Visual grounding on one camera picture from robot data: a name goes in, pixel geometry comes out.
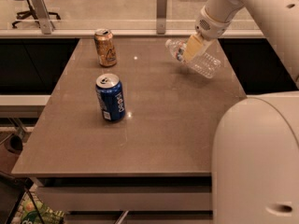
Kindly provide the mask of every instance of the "pepsi can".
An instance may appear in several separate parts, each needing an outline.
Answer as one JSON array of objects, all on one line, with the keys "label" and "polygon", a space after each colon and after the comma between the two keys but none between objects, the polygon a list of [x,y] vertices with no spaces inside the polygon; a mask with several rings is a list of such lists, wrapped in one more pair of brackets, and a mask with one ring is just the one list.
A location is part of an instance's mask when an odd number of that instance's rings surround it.
[{"label": "pepsi can", "polygon": [[119,77],[114,74],[103,74],[96,79],[95,90],[103,118],[110,121],[122,119],[125,115],[125,108]]}]

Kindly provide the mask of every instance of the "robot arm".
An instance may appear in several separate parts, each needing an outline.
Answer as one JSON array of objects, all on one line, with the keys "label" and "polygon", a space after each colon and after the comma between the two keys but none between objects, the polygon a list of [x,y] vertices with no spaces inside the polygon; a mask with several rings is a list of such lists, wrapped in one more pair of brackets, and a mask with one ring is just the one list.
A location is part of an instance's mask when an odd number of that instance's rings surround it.
[{"label": "robot arm", "polygon": [[208,0],[196,20],[205,40],[220,37],[245,7],[296,82],[299,76],[299,0]]},{"label": "robot arm", "polygon": [[[223,34],[245,7],[294,81],[299,74],[299,0],[208,0],[196,22]],[[231,107],[212,154],[215,224],[299,222],[299,91],[249,97]]]}]

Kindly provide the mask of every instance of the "gold soda can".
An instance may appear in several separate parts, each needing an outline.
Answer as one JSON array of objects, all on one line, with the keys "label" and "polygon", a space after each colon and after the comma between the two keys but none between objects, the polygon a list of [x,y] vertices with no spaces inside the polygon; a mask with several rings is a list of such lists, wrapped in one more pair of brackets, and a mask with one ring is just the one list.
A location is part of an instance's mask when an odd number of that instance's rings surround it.
[{"label": "gold soda can", "polygon": [[116,51],[113,45],[113,34],[109,29],[95,30],[94,42],[101,65],[108,67],[117,63]]}]

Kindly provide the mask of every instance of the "table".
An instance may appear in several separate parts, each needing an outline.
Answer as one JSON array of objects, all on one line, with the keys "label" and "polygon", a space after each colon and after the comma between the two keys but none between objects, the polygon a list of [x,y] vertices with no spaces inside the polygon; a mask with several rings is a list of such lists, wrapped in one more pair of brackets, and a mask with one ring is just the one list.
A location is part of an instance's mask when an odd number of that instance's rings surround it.
[{"label": "table", "polygon": [[[214,133],[246,94],[218,42],[207,52],[223,67],[207,79],[176,62],[166,39],[115,37],[118,63],[109,68],[93,40],[81,39],[12,174],[30,176],[42,200],[80,213],[77,221],[88,211],[211,211]],[[100,112],[94,86],[104,73],[123,85],[119,122]]]}]

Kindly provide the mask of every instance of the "gray tabletop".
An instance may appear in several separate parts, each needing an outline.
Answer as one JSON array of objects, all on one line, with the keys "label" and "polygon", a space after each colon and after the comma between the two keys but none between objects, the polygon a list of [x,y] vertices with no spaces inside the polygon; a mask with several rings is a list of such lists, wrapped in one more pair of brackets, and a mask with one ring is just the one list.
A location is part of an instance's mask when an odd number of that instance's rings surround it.
[{"label": "gray tabletop", "polygon": [[[210,175],[225,111],[246,95],[218,42],[223,68],[212,79],[176,62],[164,37],[116,37],[118,63],[98,64],[81,39],[12,174],[15,176]],[[104,73],[119,76],[126,116],[105,121],[95,94]]]}]

